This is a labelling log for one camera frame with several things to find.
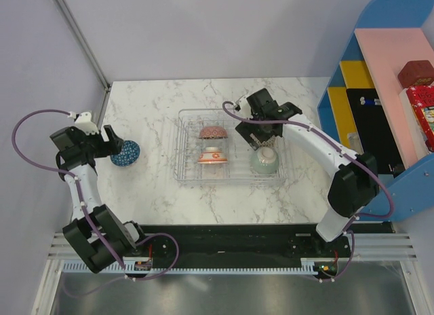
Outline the blue triangle pattern bowl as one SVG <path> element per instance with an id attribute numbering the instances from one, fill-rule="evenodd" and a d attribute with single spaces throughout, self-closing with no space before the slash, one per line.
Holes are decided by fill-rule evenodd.
<path id="1" fill-rule="evenodd" d="M 111 155 L 111 162 L 119 167 L 132 165 L 140 156 L 140 146 L 135 141 L 127 140 L 121 148 L 121 152 Z"/>

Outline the pale green glazed bowl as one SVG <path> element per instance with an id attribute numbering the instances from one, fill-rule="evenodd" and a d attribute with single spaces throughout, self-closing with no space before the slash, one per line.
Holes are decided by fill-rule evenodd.
<path id="1" fill-rule="evenodd" d="M 274 174 L 279 168 L 279 154 L 272 147 L 260 147 L 251 155 L 250 166 L 258 174 Z"/>

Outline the red floral pattern bowl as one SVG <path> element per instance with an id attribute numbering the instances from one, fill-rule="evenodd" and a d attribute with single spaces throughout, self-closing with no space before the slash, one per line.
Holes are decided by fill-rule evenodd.
<path id="1" fill-rule="evenodd" d="M 224 139 L 228 133 L 222 126 L 205 126 L 199 132 L 199 138 L 203 140 Z"/>

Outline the orange white floral bowl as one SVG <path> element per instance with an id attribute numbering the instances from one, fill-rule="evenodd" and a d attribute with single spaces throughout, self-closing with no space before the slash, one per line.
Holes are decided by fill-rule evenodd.
<path id="1" fill-rule="evenodd" d="M 201 152 L 198 164 L 226 164 L 228 158 L 220 147 L 205 147 Z"/>

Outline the brown lattice pattern bowl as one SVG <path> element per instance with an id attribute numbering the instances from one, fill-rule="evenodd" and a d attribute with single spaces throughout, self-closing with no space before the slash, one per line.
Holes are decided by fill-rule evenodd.
<path id="1" fill-rule="evenodd" d="M 254 134 L 251 134 L 250 138 L 252 139 L 252 141 L 250 142 L 250 146 L 254 150 L 257 150 L 260 147 L 274 147 L 275 146 L 276 138 L 274 136 L 272 136 L 271 138 L 269 138 L 265 141 L 260 141 Z"/>

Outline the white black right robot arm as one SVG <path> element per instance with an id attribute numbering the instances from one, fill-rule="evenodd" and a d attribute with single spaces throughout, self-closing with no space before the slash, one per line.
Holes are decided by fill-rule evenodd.
<path id="1" fill-rule="evenodd" d="M 241 119 L 235 129 L 253 149 L 279 136 L 308 153 L 330 176 L 329 207 L 310 241 L 316 255 L 328 255 L 351 218 L 379 193 L 375 157 L 341 145 L 296 105 L 278 104 L 266 89 L 238 99 L 234 110 Z"/>

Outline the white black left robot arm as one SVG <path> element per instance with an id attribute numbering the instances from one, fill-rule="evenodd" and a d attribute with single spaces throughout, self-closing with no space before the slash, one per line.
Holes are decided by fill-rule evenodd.
<path id="1" fill-rule="evenodd" d="M 105 125 L 104 130 L 107 140 L 100 133 L 86 134 L 75 126 L 50 136 L 58 149 L 56 165 L 60 177 L 68 184 L 73 201 L 71 223 L 62 232 L 95 274 L 114 262 L 124 267 L 124 256 L 141 256 L 149 248 L 149 240 L 138 224 L 122 223 L 100 198 L 96 159 L 117 155 L 124 145 L 110 125 Z"/>

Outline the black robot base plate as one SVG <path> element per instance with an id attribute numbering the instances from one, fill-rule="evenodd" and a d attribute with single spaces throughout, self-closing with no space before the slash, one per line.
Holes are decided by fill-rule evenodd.
<path id="1" fill-rule="evenodd" d="M 302 258 L 343 259 L 350 255 L 345 236 L 325 242 L 314 224 L 141 225 L 155 234 L 128 257 L 152 257 L 158 265 L 297 265 Z"/>

